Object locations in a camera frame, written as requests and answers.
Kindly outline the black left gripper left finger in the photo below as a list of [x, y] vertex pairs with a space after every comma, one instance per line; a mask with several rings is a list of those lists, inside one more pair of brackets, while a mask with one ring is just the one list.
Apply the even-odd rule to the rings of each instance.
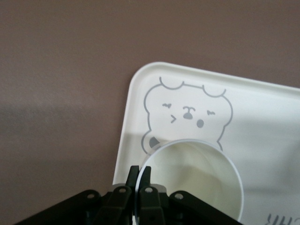
[[131, 225], [139, 166], [104, 196], [85, 190], [20, 222], [22, 225]]

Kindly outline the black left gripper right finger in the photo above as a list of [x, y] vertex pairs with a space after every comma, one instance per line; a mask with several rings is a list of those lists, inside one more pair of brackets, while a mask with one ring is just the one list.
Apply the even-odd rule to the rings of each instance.
[[151, 167], [140, 171], [141, 225], [239, 225], [236, 219], [222, 213], [186, 191], [167, 195], [161, 185], [150, 183]]

